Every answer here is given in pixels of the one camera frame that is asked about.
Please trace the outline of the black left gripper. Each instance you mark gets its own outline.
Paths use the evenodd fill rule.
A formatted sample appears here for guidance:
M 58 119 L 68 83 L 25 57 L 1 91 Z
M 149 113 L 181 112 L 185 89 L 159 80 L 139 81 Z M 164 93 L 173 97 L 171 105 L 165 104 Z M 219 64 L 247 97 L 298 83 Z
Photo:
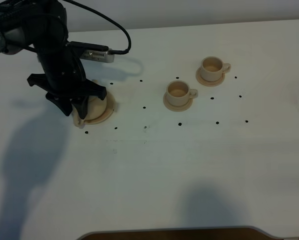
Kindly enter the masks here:
M 69 116 L 73 107 L 78 116 L 85 119 L 88 114 L 89 96 L 101 100 L 107 96 L 107 90 L 86 78 L 81 55 L 87 49 L 85 44 L 67 44 L 55 53 L 39 53 L 38 59 L 43 74 L 32 73 L 27 82 L 47 91 L 47 100 L 57 106 L 65 116 Z

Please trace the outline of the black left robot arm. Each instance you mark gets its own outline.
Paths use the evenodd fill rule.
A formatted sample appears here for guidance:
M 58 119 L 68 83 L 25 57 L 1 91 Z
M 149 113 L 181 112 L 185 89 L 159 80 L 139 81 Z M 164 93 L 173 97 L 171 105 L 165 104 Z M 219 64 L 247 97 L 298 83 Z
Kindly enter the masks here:
M 37 55 L 43 73 L 32 73 L 27 82 L 46 91 L 46 99 L 66 116 L 76 111 L 88 116 L 89 101 L 107 97 L 104 86 L 87 79 L 81 62 L 113 55 L 108 46 L 69 41 L 67 11 L 58 0 L 5 0 L 0 3 L 0 53 L 15 55 L 27 50 Z

